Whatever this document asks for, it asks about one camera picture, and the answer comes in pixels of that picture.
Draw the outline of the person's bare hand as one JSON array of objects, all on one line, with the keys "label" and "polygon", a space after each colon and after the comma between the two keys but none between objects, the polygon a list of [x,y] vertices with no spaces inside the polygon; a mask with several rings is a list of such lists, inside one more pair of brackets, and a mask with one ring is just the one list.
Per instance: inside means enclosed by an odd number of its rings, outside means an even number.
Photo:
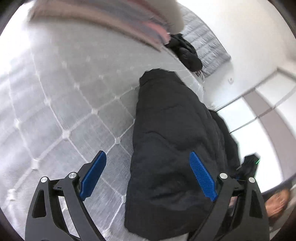
[{"label": "person's bare hand", "polygon": [[275,218],[287,207],[290,200],[290,190],[283,189],[276,192],[265,202],[265,208],[267,216],[269,218]]}]

